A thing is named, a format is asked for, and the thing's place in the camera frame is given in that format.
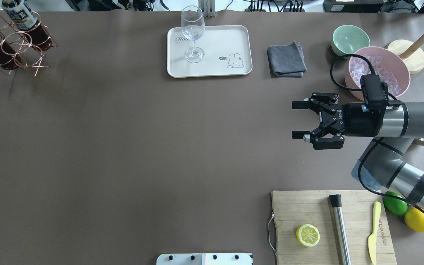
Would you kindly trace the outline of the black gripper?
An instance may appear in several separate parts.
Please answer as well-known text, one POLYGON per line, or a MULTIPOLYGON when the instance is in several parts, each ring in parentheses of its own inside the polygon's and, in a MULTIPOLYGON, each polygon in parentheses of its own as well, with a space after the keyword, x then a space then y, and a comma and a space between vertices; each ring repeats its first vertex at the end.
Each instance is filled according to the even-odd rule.
POLYGON ((338 94, 313 92, 310 98, 293 101, 292 109, 320 113, 319 127, 313 131, 292 131, 293 139, 304 139, 315 150, 341 149, 346 136, 375 137, 380 131, 384 110, 368 109, 363 103, 338 105, 338 94))

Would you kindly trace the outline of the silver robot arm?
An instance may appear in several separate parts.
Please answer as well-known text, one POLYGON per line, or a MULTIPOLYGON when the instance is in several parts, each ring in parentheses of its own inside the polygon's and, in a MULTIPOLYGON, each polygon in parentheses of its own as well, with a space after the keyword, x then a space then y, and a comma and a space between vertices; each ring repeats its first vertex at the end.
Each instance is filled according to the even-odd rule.
POLYGON ((415 139, 424 138, 424 102, 382 100, 379 103, 337 103, 331 93, 313 93, 293 101, 293 109, 319 115, 313 131, 293 131, 293 139, 311 143, 315 150, 341 149, 345 137, 370 137, 370 144, 353 168, 353 177, 374 194, 385 187, 397 200, 424 213, 424 171, 403 160, 415 139))

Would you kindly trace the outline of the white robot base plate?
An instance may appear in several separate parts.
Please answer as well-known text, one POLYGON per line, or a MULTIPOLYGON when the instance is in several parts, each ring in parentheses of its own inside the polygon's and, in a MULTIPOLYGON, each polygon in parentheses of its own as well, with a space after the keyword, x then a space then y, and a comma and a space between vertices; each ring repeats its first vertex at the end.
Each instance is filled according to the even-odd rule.
POLYGON ((161 254, 157 265, 253 265, 251 253, 215 252, 215 253, 175 253, 161 254))

